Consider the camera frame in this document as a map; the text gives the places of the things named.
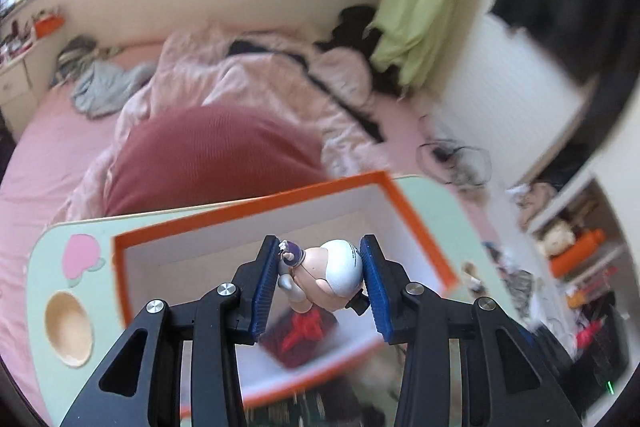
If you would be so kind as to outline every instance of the open box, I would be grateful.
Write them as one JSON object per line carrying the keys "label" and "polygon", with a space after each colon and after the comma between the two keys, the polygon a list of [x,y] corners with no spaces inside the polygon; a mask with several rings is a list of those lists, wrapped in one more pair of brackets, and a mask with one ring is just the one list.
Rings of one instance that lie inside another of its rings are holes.
{"label": "open box", "polygon": [[[308,248],[331,239],[357,246],[367,233],[375,234],[386,258],[401,263],[411,280],[440,295],[456,285],[454,272],[395,183],[384,172],[370,172],[116,236],[113,258],[124,321],[129,324],[151,299],[176,305],[230,281],[240,264],[255,259],[265,235]],[[276,289],[267,327],[287,309],[286,296]],[[295,369],[282,367],[259,346],[238,346],[245,406],[327,380],[382,345],[370,310],[361,317],[340,310],[335,317],[338,327],[319,345],[321,354]],[[184,394],[189,366],[185,353]]]}

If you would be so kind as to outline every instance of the toy figure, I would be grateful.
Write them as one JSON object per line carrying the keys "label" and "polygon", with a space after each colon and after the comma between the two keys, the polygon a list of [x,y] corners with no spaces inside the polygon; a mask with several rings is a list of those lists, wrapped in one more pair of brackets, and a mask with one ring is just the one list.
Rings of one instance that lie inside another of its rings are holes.
{"label": "toy figure", "polygon": [[369,300],[362,294],[362,259],[358,250],[343,239],[306,250],[282,241],[278,273],[278,286],[298,313],[308,312],[313,304],[330,312],[353,308],[358,315],[369,307]]}

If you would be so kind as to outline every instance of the stuffed animal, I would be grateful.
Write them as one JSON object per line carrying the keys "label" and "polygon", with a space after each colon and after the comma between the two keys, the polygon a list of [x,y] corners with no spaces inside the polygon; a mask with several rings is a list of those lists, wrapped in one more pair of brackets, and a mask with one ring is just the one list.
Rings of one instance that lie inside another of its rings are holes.
{"label": "stuffed animal", "polygon": [[305,313],[313,304],[334,312],[353,307],[364,313],[368,300],[361,293],[362,259],[348,241],[334,239],[321,247],[303,250],[291,241],[280,244],[278,286],[287,294],[294,311]]}
{"label": "stuffed animal", "polygon": [[562,219],[556,220],[538,241],[538,249],[546,258],[559,255],[572,245],[575,245],[575,234]]}

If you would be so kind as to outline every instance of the pillow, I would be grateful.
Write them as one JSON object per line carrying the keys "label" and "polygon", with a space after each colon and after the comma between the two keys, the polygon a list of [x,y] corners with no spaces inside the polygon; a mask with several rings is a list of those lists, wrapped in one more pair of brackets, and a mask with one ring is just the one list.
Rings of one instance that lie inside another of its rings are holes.
{"label": "pillow", "polygon": [[105,214],[266,196],[327,179],[318,136],[260,108],[212,103],[135,126],[111,169]]}

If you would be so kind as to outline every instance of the red bow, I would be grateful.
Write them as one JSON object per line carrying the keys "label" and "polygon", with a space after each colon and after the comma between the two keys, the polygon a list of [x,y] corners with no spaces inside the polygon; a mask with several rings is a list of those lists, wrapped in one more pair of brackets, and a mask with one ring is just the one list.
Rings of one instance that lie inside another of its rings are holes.
{"label": "red bow", "polygon": [[322,317],[316,308],[311,308],[305,314],[293,313],[291,317],[291,331],[282,341],[280,352],[286,353],[299,341],[321,341],[324,337],[322,331]]}

